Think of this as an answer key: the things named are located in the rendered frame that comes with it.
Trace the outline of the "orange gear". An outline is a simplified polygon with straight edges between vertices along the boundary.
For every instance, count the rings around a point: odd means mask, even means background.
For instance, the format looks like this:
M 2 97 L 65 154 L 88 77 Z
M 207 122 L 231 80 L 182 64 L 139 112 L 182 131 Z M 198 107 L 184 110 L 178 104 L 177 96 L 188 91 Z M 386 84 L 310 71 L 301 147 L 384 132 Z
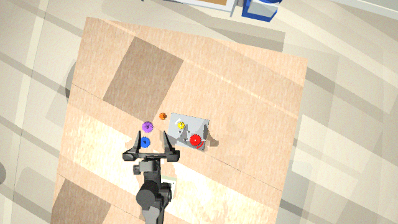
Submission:
M 163 120 L 164 118 L 166 118 L 166 114 L 165 114 L 165 113 L 164 113 L 164 114 L 161 113 L 160 116 L 159 116 L 159 118 L 161 118 L 161 119 Z M 161 119 L 160 119 L 160 120 L 161 120 Z

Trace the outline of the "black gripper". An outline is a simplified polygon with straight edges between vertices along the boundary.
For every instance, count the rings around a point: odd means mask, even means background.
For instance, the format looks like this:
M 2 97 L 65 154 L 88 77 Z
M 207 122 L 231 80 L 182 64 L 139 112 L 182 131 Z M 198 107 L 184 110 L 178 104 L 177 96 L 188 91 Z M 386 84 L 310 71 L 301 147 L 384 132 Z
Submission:
M 164 138 L 164 152 L 139 152 L 141 148 L 141 131 L 138 131 L 134 145 L 123 153 L 124 161 L 136 161 L 137 159 L 144 159 L 143 162 L 155 161 L 160 159 L 159 173 L 154 171 L 143 172 L 143 176 L 147 179 L 155 179 L 161 176 L 161 159 L 166 159 L 167 162 L 177 162 L 180 158 L 180 151 L 175 150 L 171 146 L 166 132 L 163 131 Z

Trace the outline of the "blue gear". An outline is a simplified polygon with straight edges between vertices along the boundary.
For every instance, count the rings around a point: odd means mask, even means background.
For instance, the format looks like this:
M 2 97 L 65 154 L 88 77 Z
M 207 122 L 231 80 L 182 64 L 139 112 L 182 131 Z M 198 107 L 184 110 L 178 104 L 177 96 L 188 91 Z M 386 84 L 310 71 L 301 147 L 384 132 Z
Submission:
M 147 137 L 141 138 L 141 146 L 142 148 L 147 148 L 150 145 L 150 139 Z

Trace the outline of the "purple gear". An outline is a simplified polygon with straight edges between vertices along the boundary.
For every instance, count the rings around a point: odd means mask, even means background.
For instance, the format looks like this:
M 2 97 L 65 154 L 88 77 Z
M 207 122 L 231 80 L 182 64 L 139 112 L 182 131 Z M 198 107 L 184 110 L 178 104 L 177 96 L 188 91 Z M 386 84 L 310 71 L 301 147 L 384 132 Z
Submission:
M 152 126 L 153 124 L 151 123 L 151 122 L 145 122 L 143 125 L 142 125 L 142 129 L 145 131 L 145 133 L 150 133 L 150 132 L 152 132 L 152 130 L 153 130 L 153 126 Z

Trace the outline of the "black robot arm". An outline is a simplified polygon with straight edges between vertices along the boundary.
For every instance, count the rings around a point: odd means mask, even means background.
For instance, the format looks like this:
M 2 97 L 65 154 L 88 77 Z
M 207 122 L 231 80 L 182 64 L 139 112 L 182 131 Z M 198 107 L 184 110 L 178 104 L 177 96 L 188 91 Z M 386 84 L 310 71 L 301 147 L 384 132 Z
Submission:
M 141 175 L 141 172 L 154 171 L 159 173 L 160 159 L 155 161 L 134 164 L 133 175 Z M 163 224 L 165 208 L 172 201 L 172 184 L 161 183 L 161 176 L 155 179 L 144 178 L 144 183 L 136 194 L 136 202 L 142 207 L 142 214 L 146 224 Z

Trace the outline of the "red gear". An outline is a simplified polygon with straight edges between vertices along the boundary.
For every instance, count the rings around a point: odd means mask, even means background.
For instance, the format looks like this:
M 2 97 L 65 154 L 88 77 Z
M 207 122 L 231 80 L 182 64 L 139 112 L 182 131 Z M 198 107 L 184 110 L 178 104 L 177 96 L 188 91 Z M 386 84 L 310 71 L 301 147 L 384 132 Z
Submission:
M 196 146 L 198 146 L 198 144 L 199 143 L 201 143 L 201 139 L 200 139 L 200 136 L 198 136 L 197 134 L 195 135 L 193 135 L 193 136 L 191 136 L 190 137 L 191 139 L 189 140 L 189 141 L 191 141 L 190 143 L 192 144 L 192 145 L 196 145 Z M 196 139 L 196 141 L 195 141 L 195 139 Z M 199 144 L 200 145 L 200 144 Z

